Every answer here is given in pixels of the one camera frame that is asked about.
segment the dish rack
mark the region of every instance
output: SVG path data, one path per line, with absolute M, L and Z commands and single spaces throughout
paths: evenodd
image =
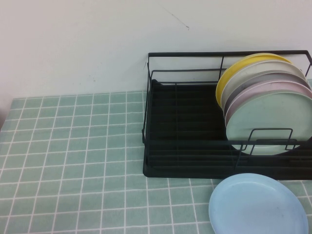
M 226 178 L 239 173 L 257 173 L 274 179 L 312 179 L 312 139 L 298 141 L 288 130 L 287 139 L 227 140 L 224 117 L 215 99 L 217 81 L 158 82 L 153 74 L 167 72 L 218 72 L 224 58 L 243 57 L 255 53 L 305 55 L 312 66 L 308 51 L 246 51 L 199 53 L 149 53 L 147 96 L 142 129 L 145 145 L 143 173 L 147 177 Z M 152 70 L 152 57 L 218 57 L 220 67 L 210 69 Z M 240 145 L 236 150 L 232 145 Z M 279 155 L 243 153 L 247 145 L 285 145 Z

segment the yellow plate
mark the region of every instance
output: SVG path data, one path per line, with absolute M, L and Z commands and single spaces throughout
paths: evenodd
M 253 54 L 253 55 L 244 57 L 242 60 L 236 62 L 227 70 L 225 70 L 225 72 L 221 76 L 218 82 L 218 85 L 216 86 L 216 91 L 215 91 L 215 97 L 219 106 L 221 106 L 221 95 L 222 95 L 223 89 L 225 85 L 227 84 L 227 82 L 230 80 L 230 78 L 236 72 L 238 72 L 240 69 L 244 68 L 245 66 L 251 63 L 262 61 L 262 60 L 268 60 L 268 59 L 276 59 L 276 60 L 282 60 L 282 61 L 292 63 L 289 60 L 285 59 L 284 57 L 281 57 L 275 54 L 269 54 L 269 53 L 259 53 L 259 54 Z

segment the stacked plates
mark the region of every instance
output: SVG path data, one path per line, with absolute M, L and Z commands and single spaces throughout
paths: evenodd
M 312 136 L 312 91 L 306 77 L 289 60 L 274 54 L 247 56 L 228 68 L 216 87 L 228 140 L 292 139 Z M 252 145 L 243 151 L 250 154 Z M 285 152 L 285 145 L 258 145 L 253 155 Z

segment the light green plate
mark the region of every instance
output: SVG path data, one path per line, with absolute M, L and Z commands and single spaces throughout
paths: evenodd
M 230 118 L 228 140 L 248 140 L 255 128 L 292 128 L 292 139 L 308 140 L 312 136 L 312 99 L 296 92 L 272 91 L 244 102 Z M 251 140 L 288 139 L 290 130 L 254 131 Z M 250 154 L 248 145 L 246 154 Z M 285 152 L 285 145 L 255 146 L 253 155 L 276 155 Z

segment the plate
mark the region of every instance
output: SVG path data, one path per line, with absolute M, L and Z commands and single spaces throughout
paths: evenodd
M 282 60 L 282 61 L 291 63 L 289 60 L 287 60 L 284 57 L 281 57 L 279 55 L 270 54 L 270 53 L 259 53 L 259 54 L 253 54 L 253 55 L 246 56 L 242 60 L 236 62 L 231 67 L 229 67 L 227 70 L 225 70 L 225 72 L 223 73 L 223 75 L 221 76 L 221 78 L 218 82 L 218 85 L 216 86 L 216 91 L 215 91 L 215 97 L 216 97 L 216 100 L 217 100 L 219 106 L 221 106 L 221 94 L 222 94 L 222 91 L 224 89 L 224 86 L 226 85 L 226 83 L 229 81 L 229 79 L 237 71 L 239 71 L 240 69 L 242 69 L 243 67 L 245 67 L 251 63 L 263 61 L 263 60 L 272 60 L 272 59 Z
M 312 136 L 312 99 L 291 91 L 271 91 L 252 97 L 232 115 L 227 127 L 228 140 L 248 140 L 255 128 L 292 128 L 292 139 L 308 140 Z M 251 140 L 288 139 L 290 130 L 254 131 Z M 252 145 L 243 152 L 250 154 Z M 285 145 L 258 145 L 253 155 L 276 155 Z
M 240 94 L 243 90 L 250 87 L 251 85 L 257 84 L 262 81 L 269 81 L 273 79 L 283 79 L 288 81 L 295 81 L 299 84 L 302 84 L 306 86 L 308 89 L 310 89 L 310 86 L 306 82 L 306 80 L 303 80 L 302 78 L 295 76 L 293 74 L 284 72 L 284 71 L 266 71 L 261 72 L 257 76 L 253 77 L 251 76 L 250 79 L 245 81 L 244 83 L 240 84 L 236 89 L 229 95 L 228 99 L 225 102 L 224 110 L 228 109 L 234 98 Z
M 306 86 L 299 84 L 294 81 L 285 81 L 282 79 L 276 79 L 276 80 L 270 80 L 270 81 L 263 81 L 257 84 L 254 84 L 244 91 L 242 91 L 239 95 L 237 95 L 234 100 L 231 102 L 228 109 L 224 110 L 225 115 L 225 124 L 227 125 L 227 122 L 233 115 L 233 113 L 237 110 L 237 108 L 247 101 L 248 99 L 268 92 L 268 91 L 277 91 L 277 90 L 289 90 L 298 92 L 301 94 L 304 94 L 310 98 L 312 98 L 312 92 L 310 89 L 308 89 Z
M 305 75 L 296 66 L 279 60 L 265 60 L 250 64 L 235 73 L 225 85 L 221 95 L 221 107 L 224 110 L 225 102 L 229 95 L 243 82 L 247 81 L 253 76 L 257 76 L 261 72 L 280 70 L 293 75 L 296 75 L 303 80 L 306 80 Z
M 258 174 L 226 178 L 214 189 L 209 218 L 215 234 L 308 234 L 305 211 L 278 181 Z

